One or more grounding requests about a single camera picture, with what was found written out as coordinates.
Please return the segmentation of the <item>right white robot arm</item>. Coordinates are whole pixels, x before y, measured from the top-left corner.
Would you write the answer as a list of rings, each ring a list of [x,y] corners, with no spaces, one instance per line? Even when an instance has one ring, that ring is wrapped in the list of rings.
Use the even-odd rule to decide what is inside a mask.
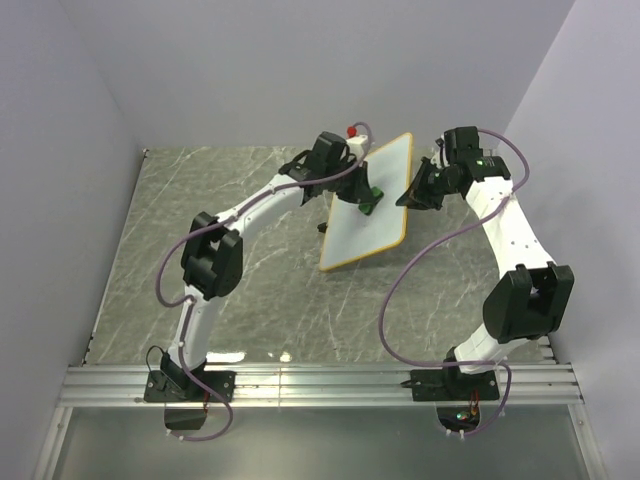
[[[504,160],[480,146],[481,129],[457,127],[438,140],[440,163],[424,159],[399,207],[438,210],[448,195],[460,195],[482,223],[495,256],[499,281],[482,307],[482,323],[449,350],[445,364],[410,375],[414,396],[431,401],[499,397],[493,368],[514,349],[556,331],[574,274],[541,246],[517,198]]]

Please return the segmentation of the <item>green whiteboard eraser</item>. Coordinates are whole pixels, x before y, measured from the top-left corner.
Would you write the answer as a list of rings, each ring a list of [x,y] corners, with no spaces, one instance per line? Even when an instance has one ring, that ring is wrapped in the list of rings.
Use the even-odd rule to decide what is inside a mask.
[[[359,211],[366,216],[371,215],[375,210],[377,204],[382,200],[383,197],[384,192],[381,189],[379,189],[378,187],[372,187],[370,189],[370,195],[367,197],[367,200],[362,201],[358,205]]]

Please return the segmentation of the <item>yellow framed whiteboard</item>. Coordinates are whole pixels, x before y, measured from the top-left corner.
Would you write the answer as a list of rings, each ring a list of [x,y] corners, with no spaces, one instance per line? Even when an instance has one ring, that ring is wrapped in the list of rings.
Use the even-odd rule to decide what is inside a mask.
[[[396,204],[411,180],[413,135],[404,133],[369,153],[368,183],[381,198],[375,206],[332,199],[319,269],[330,270],[399,246],[405,239],[408,210]]]

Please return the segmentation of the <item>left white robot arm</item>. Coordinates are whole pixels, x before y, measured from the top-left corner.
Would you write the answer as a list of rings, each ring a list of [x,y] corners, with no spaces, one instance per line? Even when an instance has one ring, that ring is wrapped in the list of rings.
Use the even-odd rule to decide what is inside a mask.
[[[229,295],[239,284],[244,245],[253,235],[326,191],[368,209],[377,204],[366,162],[372,134],[360,133],[361,126],[350,126],[345,137],[322,132],[311,148],[284,163],[248,199],[217,215],[196,215],[189,233],[175,244],[182,252],[184,295],[173,301],[162,294],[156,297],[166,308],[182,309],[177,336],[160,364],[166,388],[178,401],[190,402],[201,393],[204,342],[210,329],[205,315],[215,311],[216,299]]]

